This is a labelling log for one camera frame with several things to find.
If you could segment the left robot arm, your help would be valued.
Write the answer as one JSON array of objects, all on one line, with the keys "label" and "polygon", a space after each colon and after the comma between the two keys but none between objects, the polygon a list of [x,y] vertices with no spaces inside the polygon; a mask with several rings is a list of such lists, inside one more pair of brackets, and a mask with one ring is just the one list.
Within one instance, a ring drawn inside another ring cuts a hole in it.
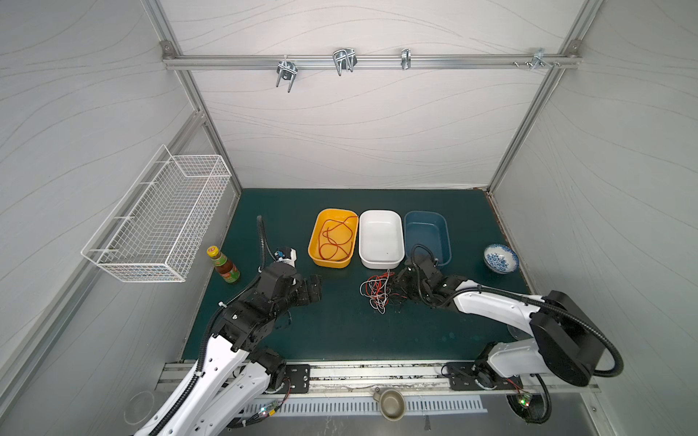
[{"label": "left robot arm", "polygon": [[263,269],[240,294],[220,303],[196,363],[140,435],[218,435],[249,403],[276,389],[286,361],[261,344],[278,318],[322,298],[322,279],[303,278],[290,263]]}]

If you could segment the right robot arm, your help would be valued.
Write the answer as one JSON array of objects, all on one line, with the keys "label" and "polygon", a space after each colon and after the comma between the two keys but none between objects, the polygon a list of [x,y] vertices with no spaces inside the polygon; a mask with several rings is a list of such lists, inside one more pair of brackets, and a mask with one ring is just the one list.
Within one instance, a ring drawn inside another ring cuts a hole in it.
[{"label": "right robot arm", "polygon": [[394,285],[432,309],[476,315],[525,334],[513,343],[490,343],[470,373],[485,390],[496,379],[552,374],[585,387],[592,378],[614,378],[625,362],[618,348],[564,292],[526,295],[494,288],[463,276],[445,275],[426,254],[415,254]]}]

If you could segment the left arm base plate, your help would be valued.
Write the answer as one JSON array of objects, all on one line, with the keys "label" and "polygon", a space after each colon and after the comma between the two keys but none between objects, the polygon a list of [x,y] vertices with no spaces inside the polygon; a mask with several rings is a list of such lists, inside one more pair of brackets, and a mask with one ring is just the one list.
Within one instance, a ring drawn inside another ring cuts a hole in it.
[{"label": "left arm base plate", "polygon": [[291,364],[276,375],[268,391],[271,393],[306,394],[310,390],[311,366],[309,364]]}]

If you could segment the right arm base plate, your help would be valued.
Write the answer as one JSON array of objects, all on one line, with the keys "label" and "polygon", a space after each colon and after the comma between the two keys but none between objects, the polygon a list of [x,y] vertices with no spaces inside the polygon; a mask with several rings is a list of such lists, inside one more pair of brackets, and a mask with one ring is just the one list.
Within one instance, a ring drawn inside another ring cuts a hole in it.
[{"label": "right arm base plate", "polygon": [[449,362],[440,370],[441,376],[449,382],[452,391],[515,391],[523,388],[519,377],[505,378],[497,374],[485,363]]}]

